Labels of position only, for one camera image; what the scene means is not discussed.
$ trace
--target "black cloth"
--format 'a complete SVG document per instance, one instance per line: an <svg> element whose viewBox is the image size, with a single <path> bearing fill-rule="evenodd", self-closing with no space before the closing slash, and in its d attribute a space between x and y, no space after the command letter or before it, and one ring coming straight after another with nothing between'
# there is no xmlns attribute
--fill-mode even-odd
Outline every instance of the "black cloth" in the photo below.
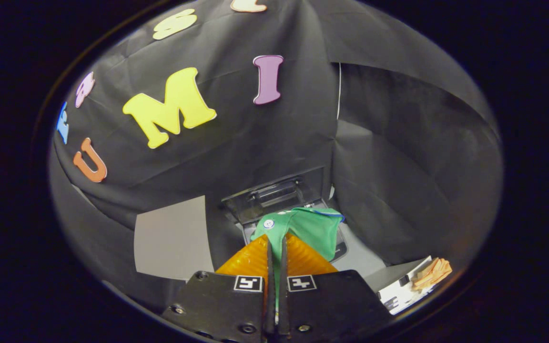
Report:
<svg viewBox="0 0 549 343"><path fill-rule="evenodd" d="M195 24L152 38L157 23L189 8ZM252 60L269 54L284 58L281 98L257 106ZM152 150L122 107L138 93L163 101L166 79L188 67L217 117ZM59 192L63 230L98 275L153 306L166 306L176 286L133 269L136 216L201 195L216 267L243 245L218 199L314 167L325 166L323 198L333 183L351 230L388 264L431 254L462 270L494 220L503 163L484 96L434 43L364 4L269 0L264 13L238 13L229 1L197 0L146 22L90 71L96 83L82 106L72 105L76 88L65 99L67 144L53 129L60 166L51 168L67 178L58 182L94 205ZM107 165L100 183L72 163L86 137ZM83 207L65 206L67 197Z"/></svg>

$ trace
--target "gray paper sheet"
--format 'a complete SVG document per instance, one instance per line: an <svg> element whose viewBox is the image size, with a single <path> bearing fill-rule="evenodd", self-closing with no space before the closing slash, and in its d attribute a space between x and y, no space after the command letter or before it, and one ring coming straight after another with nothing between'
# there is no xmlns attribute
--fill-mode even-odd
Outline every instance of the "gray paper sheet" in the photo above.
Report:
<svg viewBox="0 0 549 343"><path fill-rule="evenodd" d="M140 273L187 280L213 272L204 196L137 215L134 250Z"/></svg>

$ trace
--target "orange soft finger pad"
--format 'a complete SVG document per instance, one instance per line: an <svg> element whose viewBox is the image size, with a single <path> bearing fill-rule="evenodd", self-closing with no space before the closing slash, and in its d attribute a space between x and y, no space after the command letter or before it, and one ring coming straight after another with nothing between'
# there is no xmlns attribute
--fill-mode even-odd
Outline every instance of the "orange soft finger pad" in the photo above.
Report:
<svg viewBox="0 0 549 343"><path fill-rule="evenodd" d="M264 234L238 250L216 273L261 276L268 284L268 237Z"/></svg>
<svg viewBox="0 0 549 343"><path fill-rule="evenodd" d="M321 254L298 237L287 233L287 275L319 275L337 272Z"/></svg>

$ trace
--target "green cloth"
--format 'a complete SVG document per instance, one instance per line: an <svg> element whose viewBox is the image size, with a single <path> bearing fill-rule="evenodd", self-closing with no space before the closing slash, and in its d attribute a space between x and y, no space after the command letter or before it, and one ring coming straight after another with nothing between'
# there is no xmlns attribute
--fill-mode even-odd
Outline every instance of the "green cloth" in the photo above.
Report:
<svg viewBox="0 0 549 343"><path fill-rule="evenodd" d="M279 305L279 278L283 237L287 232L301 239L321 254L327 261L336 253L338 224L344 220L338 211L329 208L294 208L290 211L269 213L257 224L251 240L266 234L273 253L274 289L276 305Z"/></svg>

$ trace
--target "pink letter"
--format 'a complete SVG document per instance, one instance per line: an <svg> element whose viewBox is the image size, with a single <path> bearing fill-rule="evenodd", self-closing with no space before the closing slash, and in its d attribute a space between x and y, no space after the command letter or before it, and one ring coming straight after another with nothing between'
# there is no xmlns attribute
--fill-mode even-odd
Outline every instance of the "pink letter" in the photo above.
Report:
<svg viewBox="0 0 549 343"><path fill-rule="evenodd" d="M92 79L93 74L94 72L91 71L90 74L86 75L76 91L76 107L78 108L82 105L84 98L92 91L92 86L94 86L94 80Z"/></svg>
<svg viewBox="0 0 549 343"><path fill-rule="evenodd" d="M266 11L266 6L255 4L257 0L233 0L230 8L237 12L261 12Z"/></svg>
<svg viewBox="0 0 549 343"><path fill-rule="evenodd" d="M276 89L281 63L283 63L283 57L278 55L257 56L253 59L253 65L258 67L259 74L257 96L253 99L253 104L266 104L281 97L281 93Z"/></svg>

